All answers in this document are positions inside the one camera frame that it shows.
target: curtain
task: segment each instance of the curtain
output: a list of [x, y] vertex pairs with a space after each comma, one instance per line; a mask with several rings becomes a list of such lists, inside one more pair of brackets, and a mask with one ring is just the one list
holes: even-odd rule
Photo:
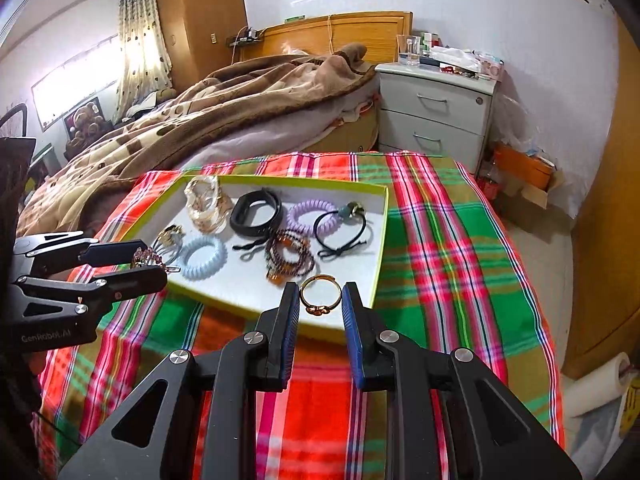
[[171, 88], [171, 60], [164, 45], [156, 0], [120, 0], [118, 35], [123, 72], [118, 83], [115, 124], [135, 102]]

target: plaid tablecloth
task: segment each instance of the plaid tablecloth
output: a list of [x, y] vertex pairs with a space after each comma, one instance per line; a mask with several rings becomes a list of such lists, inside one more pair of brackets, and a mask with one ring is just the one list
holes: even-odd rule
[[[389, 328], [423, 347], [472, 348], [564, 445], [548, 327], [520, 258], [462, 166], [407, 152], [295, 153], [215, 164], [202, 172], [387, 186], [388, 223], [374, 308]], [[121, 239], [180, 175], [147, 173], [98, 238]], [[84, 281], [91, 272], [81, 267], [72, 278]], [[243, 319], [166, 291], [117, 303], [94, 343], [49, 353], [40, 376], [42, 411], [84, 442], [171, 351], [219, 349], [244, 330]], [[258, 478], [382, 478], [385, 417], [384, 394], [354, 387], [345, 347], [299, 338], [288, 389], [258, 393]], [[39, 419], [34, 429], [42, 468], [53, 477], [76, 446]], [[442, 436], [441, 423], [438, 432]], [[442, 439], [440, 454], [448, 478]]]

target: drawer handle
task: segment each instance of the drawer handle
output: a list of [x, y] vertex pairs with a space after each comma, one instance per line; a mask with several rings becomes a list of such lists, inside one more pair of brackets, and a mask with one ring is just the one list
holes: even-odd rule
[[414, 132], [414, 137], [416, 139], [424, 139], [424, 140], [430, 140], [431, 142], [437, 142], [438, 144], [442, 144], [442, 141], [440, 139], [430, 139], [429, 137], [425, 137], [422, 135], [418, 135], [417, 133]]
[[435, 101], [437, 103], [446, 103], [446, 99], [434, 99], [433, 97], [427, 97], [426, 95], [416, 94], [418, 99], [427, 99], [427, 101]]

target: black wristband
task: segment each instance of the black wristband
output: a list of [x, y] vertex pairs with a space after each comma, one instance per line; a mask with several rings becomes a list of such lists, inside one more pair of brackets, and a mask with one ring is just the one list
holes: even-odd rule
[[[271, 219], [260, 225], [245, 225], [244, 222], [246, 221], [246, 217], [249, 213], [249, 208], [256, 202], [266, 202], [268, 205], [273, 207], [273, 216]], [[271, 233], [280, 227], [283, 214], [284, 210], [282, 209], [282, 202], [280, 202], [280, 199], [273, 191], [269, 191], [268, 189], [259, 189], [242, 195], [236, 202], [236, 205], [229, 216], [229, 225], [233, 231], [239, 235], [258, 239], [247, 245], [234, 245], [234, 250], [251, 249], [265, 243], [269, 239]]]

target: wooden headboard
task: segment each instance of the wooden headboard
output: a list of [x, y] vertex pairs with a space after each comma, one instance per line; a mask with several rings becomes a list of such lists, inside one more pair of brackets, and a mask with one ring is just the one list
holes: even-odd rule
[[365, 60], [371, 63], [395, 61], [396, 34], [410, 34], [411, 12], [349, 12], [331, 14], [267, 28], [260, 43], [240, 48], [240, 59], [284, 54], [300, 49], [309, 54], [326, 54], [352, 41], [367, 45]]

